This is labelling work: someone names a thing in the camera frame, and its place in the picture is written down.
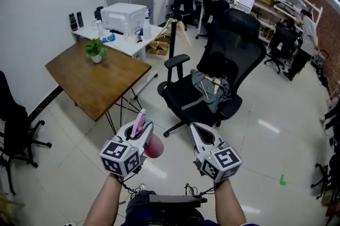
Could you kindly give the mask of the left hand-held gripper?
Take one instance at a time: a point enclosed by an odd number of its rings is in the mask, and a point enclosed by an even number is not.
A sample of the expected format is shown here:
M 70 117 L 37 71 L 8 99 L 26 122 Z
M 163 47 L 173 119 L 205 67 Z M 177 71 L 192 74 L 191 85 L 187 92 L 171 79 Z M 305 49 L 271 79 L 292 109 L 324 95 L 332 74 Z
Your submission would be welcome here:
M 117 176 L 137 172 L 146 159 L 143 154 L 152 137 L 154 124 L 147 121 L 139 125 L 135 137 L 132 136 L 133 125 L 134 121 L 123 125 L 99 154 L 105 170 Z

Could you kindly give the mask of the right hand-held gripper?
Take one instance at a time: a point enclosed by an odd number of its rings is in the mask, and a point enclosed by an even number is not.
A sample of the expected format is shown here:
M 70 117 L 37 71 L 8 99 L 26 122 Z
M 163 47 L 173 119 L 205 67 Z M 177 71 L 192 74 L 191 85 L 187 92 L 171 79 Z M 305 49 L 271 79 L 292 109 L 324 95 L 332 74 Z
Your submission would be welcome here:
M 197 122 L 191 123 L 189 128 L 199 152 L 194 164 L 202 176 L 221 182 L 237 173 L 242 164 L 241 157 L 216 129 Z

